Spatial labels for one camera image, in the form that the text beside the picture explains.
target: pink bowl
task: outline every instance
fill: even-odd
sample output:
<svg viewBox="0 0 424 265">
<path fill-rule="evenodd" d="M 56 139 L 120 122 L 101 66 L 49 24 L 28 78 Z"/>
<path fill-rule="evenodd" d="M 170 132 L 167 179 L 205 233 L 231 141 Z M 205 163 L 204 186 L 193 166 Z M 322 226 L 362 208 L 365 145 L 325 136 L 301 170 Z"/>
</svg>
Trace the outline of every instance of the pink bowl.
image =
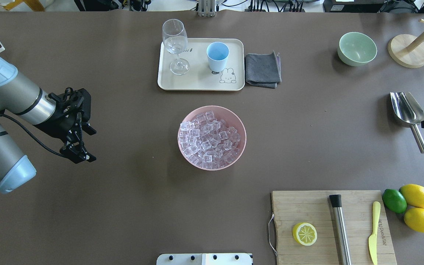
<svg viewBox="0 0 424 265">
<path fill-rule="evenodd" d="M 221 170 L 224 168 L 227 168 L 231 165 L 233 165 L 243 154 L 244 151 L 244 147 L 246 146 L 246 130 L 244 129 L 244 125 L 241 121 L 241 119 L 235 114 L 233 113 L 231 110 L 226 109 L 224 107 L 220 107 L 220 106 L 204 106 L 204 107 L 200 107 L 198 109 L 195 109 L 193 111 L 191 111 L 191 113 L 189 113 L 183 120 L 182 123 L 185 121 L 192 121 L 198 114 L 202 113 L 202 112 L 207 112 L 207 111 L 213 111 L 215 118 L 217 120 L 223 119 L 226 123 L 227 123 L 227 127 L 233 126 L 235 129 L 237 129 L 237 132 L 240 134 L 241 136 L 241 140 L 237 146 L 238 149 L 240 149 L 240 153 L 237 157 L 237 159 L 235 159 L 232 163 L 221 167 L 221 168 L 215 168 L 215 169 L 207 169 L 207 168 L 203 168 L 200 166 L 196 166 L 194 164 L 191 163 L 191 161 L 189 161 L 189 159 L 187 159 L 187 157 L 184 155 L 183 150 L 181 148 L 180 145 L 180 141 L 178 140 L 178 146 L 180 148 L 181 154 L 184 156 L 184 158 L 193 166 L 203 169 L 203 170 L 209 170 L 209 171 L 216 171 L 216 170 Z"/>
</svg>

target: lemon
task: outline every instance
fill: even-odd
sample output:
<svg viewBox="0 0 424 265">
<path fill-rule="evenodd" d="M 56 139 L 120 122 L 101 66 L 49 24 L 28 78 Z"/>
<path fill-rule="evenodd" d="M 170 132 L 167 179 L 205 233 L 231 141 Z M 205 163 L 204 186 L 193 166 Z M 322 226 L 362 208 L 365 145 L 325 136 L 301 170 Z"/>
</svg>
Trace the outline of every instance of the lemon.
<svg viewBox="0 0 424 265">
<path fill-rule="evenodd" d="M 424 187 L 416 184 L 407 184 L 400 188 L 400 193 L 407 200 L 407 204 L 424 208 Z"/>
<path fill-rule="evenodd" d="M 406 211 L 403 220 L 413 230 L 424 233 L 424 209 L 411 208 Z"/>
<path fill-rule="evenodd" d="M 301 245 L 313 245 L 317 241 L 317 230 L 310 223 L 298 223 L 292 229 L 292 236 Z"/>
</svg>

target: wine glass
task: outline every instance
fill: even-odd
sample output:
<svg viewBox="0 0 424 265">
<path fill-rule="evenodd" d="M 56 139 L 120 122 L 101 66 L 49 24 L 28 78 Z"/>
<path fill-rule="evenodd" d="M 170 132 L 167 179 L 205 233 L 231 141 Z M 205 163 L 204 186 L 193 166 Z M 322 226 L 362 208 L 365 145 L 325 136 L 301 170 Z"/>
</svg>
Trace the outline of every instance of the wine glass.
<svg viewBox="0 0 424 265">
<path fill-rule="evenodd" d="M 173 74 L 183 75 L 189 70 L 189 62 L 180 58 L 180 53 L 187 47 L 187 34 L 183 22 L 177 19 L 166 20 L 163 23 L 163 43 L 166 50 L 176 54 L 177 58 L 171 62 L 170 68 Z"/>
</svg>

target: green bowl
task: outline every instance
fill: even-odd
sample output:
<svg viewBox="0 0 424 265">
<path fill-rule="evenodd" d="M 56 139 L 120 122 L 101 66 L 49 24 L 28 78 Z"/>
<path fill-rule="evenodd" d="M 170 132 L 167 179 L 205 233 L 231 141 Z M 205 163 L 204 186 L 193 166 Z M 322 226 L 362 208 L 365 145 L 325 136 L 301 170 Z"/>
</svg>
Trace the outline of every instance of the green bowl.
<svg viewBox="0 0 424 265">
<path fill-rule="evenodd" d="M 362 66 L 374 60 L 377 47 L 374 41 L 360 32 L 348 32 L 340 38 L 338 56 L 349 66 Z"/>
</svg>

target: bunny print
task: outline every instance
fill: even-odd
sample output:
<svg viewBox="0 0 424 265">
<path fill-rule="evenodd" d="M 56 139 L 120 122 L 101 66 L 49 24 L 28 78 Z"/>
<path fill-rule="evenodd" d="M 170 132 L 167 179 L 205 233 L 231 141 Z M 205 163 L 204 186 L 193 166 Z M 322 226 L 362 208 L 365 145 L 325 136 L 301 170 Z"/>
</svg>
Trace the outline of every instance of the bunny print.
<svg viewBox="0 0 424 265">
<path fill-rule="evenodd" d="M 222 70 L 222 75 L 220 76 L 221 83 L 236 83 L 237 77 L 233 72 L 233 68 L 225 68 Z"/>
</svg>

